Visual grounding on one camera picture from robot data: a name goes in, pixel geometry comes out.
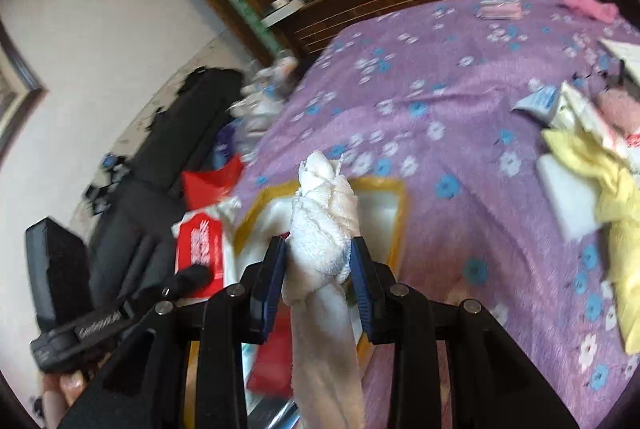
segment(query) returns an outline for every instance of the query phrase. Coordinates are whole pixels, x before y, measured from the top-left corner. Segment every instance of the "purple bedsheet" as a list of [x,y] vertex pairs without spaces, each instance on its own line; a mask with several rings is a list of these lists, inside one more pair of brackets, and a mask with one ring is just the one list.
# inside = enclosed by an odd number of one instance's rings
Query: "purple bedsheet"
[[[513,104],[540,84],[618,66],[599,37],[640,43],[625,20],[578,17],[559,0],[524,0],[517,22],[475,16],[479,0],[446,0],[355,24],[337,36],[292,96],[242,175],[246,210],[262,186],[296,178],[317,149],[347,175],[404,178],[411,207],[399,281],[433,300],[475,297],[514,337],[580,426],[604,418],[635,372],[614,298],[606,246],[564,243],[534,162],[541,127]],[[367,427],[388,412],[392,352],[377,348],[364,378]],[[447,385],[442,388],[449,408]]]

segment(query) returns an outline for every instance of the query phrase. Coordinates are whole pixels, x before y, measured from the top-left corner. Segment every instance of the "blue gripper pad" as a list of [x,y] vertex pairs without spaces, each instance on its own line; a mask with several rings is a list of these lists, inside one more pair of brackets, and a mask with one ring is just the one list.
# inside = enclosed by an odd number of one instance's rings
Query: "blue gripper pad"
[[386,297],[362,237],[351,239],[349,265],[362,330],[367,333],[370,342],[377,344],[385,331]]
[[254,319],[260,319],[258,331],[264,341],[273,329],[278,311],[286,257],[286,242],[280,236],[273,236],[251,293],[251,314]]

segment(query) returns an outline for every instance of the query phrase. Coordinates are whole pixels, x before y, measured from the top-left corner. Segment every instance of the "red bag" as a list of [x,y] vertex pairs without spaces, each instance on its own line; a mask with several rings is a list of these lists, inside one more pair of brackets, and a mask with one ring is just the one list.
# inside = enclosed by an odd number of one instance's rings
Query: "red bag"
[[213,274],[213,281],[190,297],[206,299],[222,290],[225,268],[220,221],[205,212],[196,213],[180,225],[176,250],[176,271],[191,265],[206,265]]
[[183,172],[184,199],[189,210],[204,208],[225,198],[238,183],[242,168],[237,154],[218,171]]
[[254,367],[246,383],[247,389],[261,395],[289,398],[293,395],[292,361],[290,312],[281,302],[267,342],[258,346]]

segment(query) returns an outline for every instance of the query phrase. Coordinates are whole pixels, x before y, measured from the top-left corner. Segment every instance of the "yellow cloth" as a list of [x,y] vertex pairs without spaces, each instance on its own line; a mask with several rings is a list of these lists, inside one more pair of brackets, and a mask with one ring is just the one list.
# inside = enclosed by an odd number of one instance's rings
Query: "yellow cloth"
[[611,223],[609,273],[625,351],[640,352],[640,189],[622,163],[588,133],[546,129],[542,136],[554,156],[576,174],[596,178],[602,189],[596,221]]

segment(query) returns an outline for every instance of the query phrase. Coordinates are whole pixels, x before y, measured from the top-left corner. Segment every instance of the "red packaging with white text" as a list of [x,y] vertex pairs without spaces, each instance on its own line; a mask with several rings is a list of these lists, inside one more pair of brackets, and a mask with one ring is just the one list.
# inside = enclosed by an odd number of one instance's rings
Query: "red packaging with white text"
[[205,212],[180,224],[176,243],[176,271],[191,265],[206,265],[213,281],[190,297],[207,299],[223,288],[224,259],[222,254],[222,223]]

